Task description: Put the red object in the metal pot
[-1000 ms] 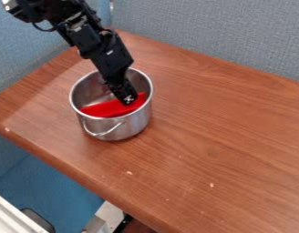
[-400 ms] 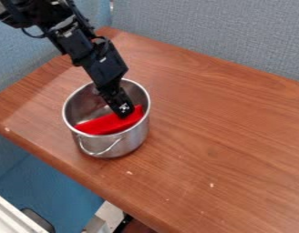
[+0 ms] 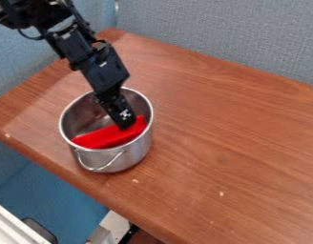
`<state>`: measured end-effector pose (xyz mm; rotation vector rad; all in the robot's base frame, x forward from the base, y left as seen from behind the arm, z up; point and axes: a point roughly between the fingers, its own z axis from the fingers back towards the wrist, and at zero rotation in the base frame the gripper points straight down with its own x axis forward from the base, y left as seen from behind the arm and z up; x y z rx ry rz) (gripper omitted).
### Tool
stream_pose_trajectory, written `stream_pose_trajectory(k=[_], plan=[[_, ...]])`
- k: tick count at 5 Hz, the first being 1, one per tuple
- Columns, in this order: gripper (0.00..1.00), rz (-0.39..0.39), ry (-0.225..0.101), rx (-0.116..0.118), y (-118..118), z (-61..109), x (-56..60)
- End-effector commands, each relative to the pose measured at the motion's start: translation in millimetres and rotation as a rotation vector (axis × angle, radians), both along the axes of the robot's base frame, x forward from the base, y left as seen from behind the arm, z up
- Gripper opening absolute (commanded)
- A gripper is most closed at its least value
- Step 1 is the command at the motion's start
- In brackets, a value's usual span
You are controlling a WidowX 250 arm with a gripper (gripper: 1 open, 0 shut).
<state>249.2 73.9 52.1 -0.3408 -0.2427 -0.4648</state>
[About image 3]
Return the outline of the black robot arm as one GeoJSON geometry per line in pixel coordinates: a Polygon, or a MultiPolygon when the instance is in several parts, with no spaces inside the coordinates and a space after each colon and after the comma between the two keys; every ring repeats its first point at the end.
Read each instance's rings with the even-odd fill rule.
{"type": "Polygon", "coordinates": [[[113,44],[97,39],[74,1],[0,0],[0,25],[27,39],[47,41],[71,69],[83,73],[96,101],[118,127],[129,129],[137,115],[121,88],[130,73],[113,44]]]}

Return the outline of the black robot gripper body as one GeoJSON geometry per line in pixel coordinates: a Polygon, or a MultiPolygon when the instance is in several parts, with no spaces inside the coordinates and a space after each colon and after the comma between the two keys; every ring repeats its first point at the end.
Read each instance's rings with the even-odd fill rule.
{"type": "Polygon", "coordinates": [[[130,77],[117,49],[109,42],[102,42],[85,57],[77,55],[70,66],[83,73],[98,95],[118,93],[130,77]]]}

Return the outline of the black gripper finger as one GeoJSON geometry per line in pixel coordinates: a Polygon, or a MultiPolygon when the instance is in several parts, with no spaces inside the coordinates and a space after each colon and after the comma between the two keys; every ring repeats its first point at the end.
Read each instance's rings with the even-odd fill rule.
{"type": "Polygon", "coordinates": [[[137,122],[137,115],[121,93],[121,87],[110,88],[108,91],[96,95],[97,103],[102,106],[106,113],[121,130],[128,130],[137,122]]]}

